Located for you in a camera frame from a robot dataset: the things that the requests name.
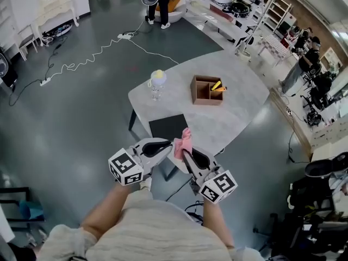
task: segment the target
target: black device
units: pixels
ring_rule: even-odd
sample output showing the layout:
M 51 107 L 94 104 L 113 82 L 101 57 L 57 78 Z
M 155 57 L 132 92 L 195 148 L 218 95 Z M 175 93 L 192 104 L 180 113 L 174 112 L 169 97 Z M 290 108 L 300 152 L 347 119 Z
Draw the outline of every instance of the black device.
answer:
M 188 127 L 183 114 L 150 121 L 149 124 L 152 137 L 164 138 L 171 141 L 174 138 L 181 138 L 183 130 Z
M 0 78 L 8 86 L 12 87 L 17 81 L 18 75 L 12 65 L 7 61 L 5 54 L 0 51 Z

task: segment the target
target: concrete floor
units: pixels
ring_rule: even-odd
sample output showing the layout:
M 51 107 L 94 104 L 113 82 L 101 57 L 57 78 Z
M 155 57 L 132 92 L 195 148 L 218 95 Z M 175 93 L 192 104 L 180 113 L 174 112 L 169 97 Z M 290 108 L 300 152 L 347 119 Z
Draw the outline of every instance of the concrete floor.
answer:
M 52 59 L 55 66 L 49 74 L 60 71 L 62 64 L 91 59 L 100 46 L 110 44 L 110 38 L 135 30 L 145 12 L 140 0 L 90 0 L 90 7 L 92 14 L 69 32 L 59 55 Z M 142 30 L 148 30 L 146 24 Z M 221 49 L 184 19 L 167 30 L 156 24 L 150 33 L 133 40 L 179 63 Z M 43 78 L 54 47 L 40 48 L 38 54 L 30 49 L 28 61 L 16 63 L 16 93 L 30 81 Z M 7 95 L 0 92 L 0 170 L 10 175 L 15 186 L 32 189 L 45 210 L 48 231 L 59 223 L 77 227 L 112 187 L 107 159 L 147 136 L 139 121 L 133 132 L 127 129 L 132 111 L 127 94 L 153 70 L 166 70 L 173 64 L 122 40 L 106 48 L 94 63 L 76 72 L 65 71 L 43 87 L 30 86 L 14 107 L 8 106 Z M 288 184 L 303 175 L 303 165 L 286 161 L 291 133 L 291 126 L 267 100 L 217 156 L 239 184 L 221 203 L 237 246 L 258 248 L 263 239 L 252 233 L 254 225 L 267 228 L 269 213 L 287 211 Z M 294 159 L 305 161 L 296 138 L 291 146 Z M 154 169 L 152 191 L 154 198 L 165 200 L 188 176 L 178 173 L 165 182 L 161 172 L 168 173 L 172 164 L 166 160 L 160 168 Z M 170 199 L 181 208 L 196 200 L 188 185 Z

